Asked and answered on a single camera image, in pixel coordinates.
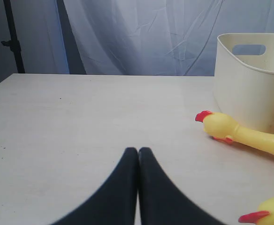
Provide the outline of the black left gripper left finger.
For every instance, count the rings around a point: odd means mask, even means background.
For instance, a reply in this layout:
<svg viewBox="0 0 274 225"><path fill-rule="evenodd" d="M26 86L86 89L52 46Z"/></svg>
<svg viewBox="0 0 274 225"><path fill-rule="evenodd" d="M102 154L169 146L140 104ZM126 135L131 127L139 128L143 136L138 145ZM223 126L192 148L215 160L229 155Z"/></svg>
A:
<svg viewBox="0 0 274 225"><path fill-rule="evenodd" d="M126 148L117 166L84 203L55 225L133 225L137 203L137 150Z"/></svg>

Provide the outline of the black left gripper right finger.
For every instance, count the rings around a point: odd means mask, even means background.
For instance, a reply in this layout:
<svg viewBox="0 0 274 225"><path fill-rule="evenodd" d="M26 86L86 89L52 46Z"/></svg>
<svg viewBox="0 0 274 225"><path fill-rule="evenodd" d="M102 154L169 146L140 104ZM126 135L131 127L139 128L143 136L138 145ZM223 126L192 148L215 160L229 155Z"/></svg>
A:
<svg viewBox="0 0 274 225"><path fill-rule="evenodd" d="M152 150L139 152L139 208L143 225L222 225L193 203L161 168Z"/></svg>

